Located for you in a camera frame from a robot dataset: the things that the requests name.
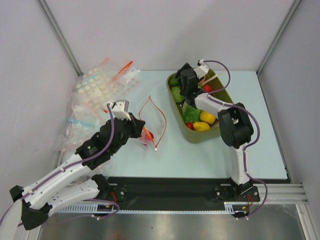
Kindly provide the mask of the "red toy apple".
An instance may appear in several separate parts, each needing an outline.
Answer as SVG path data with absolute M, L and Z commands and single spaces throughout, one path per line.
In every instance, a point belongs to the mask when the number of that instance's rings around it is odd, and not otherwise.
M 148 146 L 150 144 L 154 144 L 154 135 L 152 132 L 142 132 L 141 137 L 138 138 L 139 142 L 144 145 L 144 146 Z

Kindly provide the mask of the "clear orange-zipper bag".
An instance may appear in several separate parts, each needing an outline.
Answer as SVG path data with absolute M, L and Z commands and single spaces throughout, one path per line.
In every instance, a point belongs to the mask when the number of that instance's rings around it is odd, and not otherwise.
M 159 150 L 159 145 L 167 130 L 167 118 L 164 112 L 156 105 L 149 95 L 138 112 L 138 119 L 145 121 L 142 132 L 151 132 L 154 135 L 154 144 L 149 144 L 155 153 Z

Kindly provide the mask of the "olive green plastic bin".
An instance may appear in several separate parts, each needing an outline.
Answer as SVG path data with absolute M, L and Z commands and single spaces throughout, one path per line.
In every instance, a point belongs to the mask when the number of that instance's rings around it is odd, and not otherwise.
M 172 87 L 170 86 L 170 81 L 172 78 L 175 77 L 175 74 L 176 73 L 173 73 L 168 76 L 168 78 L 166 80 L 166 87 L 169 92 L 169 100 L 170 100 L 171 107 L 173 109 L 176 121 L 179 125 L 180 131 L 181 131 L 183 137 L 188 142 L 193 143 L 193 144 L 201 143 L 201 142 L 207 141 L 212 138 L 220 137 L 220 127 L 219 127 L 219 120 L 218 119 L 216 119 L 215 122 L 212 125 L 210 125 L 209 130 L 201 131 L 201 132 L 191 130 L 185 125 L 183 118 L 182 118 L 183 107 L 188 104 L 186 104 L 184 100 L 182 102 L 176 103 L 172 97 L 172 94 L 171 94 Z M 216 74 L 215 71 L 213 71 L 212 69 L 209 69 L 208 73 L 205 76 L 205 80 L 211 78 L 215 74 Z M 223 87 L 223 84 L 221 83 L 219 77 L 211 80 L 210 82 L 207 83 L 207 85 L 210 85 L 211 90 L 218 90 Z M 223 102 L 226 102 L 229 104 L 234 104 L 234 102 L 231 99 L 230 95 L 228 94 L 227 90 L 213 93 L 211 95 L 220 101 L 223 101 Z

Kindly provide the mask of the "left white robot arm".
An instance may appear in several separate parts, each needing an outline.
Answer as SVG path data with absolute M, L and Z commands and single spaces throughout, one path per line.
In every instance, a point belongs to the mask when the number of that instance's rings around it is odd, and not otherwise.
M 130 138 L 141 137 L 145 124 L 132 113 L 125 119 L 111 118 L 44 178 L 27 187 L 14 186 L 10 195 L 13 201 L 22 201 L 23 227 L 33 230 L 55 212 L 81 201 L 106 200 L 110 184 L 102 174 L 93 175 L 79 186 L 68 187 L 68 184 L 105 164 Z

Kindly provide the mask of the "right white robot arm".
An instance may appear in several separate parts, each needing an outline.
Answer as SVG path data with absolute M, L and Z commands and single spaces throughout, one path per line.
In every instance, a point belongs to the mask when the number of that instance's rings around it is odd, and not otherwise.
M 228 81 L 224 87 L 212 92 L 205 92 L 199 87 L 200 81 L 210 70 L 206 63 L 217 63 L 225 68 Z M 212 94 L 219 93 L 229 86 L 231 82 L 229 69 L 217 60 L 201 59 L 195 68 L 189 63 L 185 63 L 177 70 L 174 77 L 181 85 L 181 94 L 186 104 L 208 112 L 217 118 L 220 136 L 233 153 L 230 194 L 235 200 L 242 201 L 253 187 L 253 179 L 249 176 L 247 168 L 247 148 L 258 141 L 260 133 L 257 133 L 256 140 L 250 143 L 254 134 L 254 128 L 249 119 L 252 116 L 251 113 L 240 102 L 231 104 L 212 96 Z

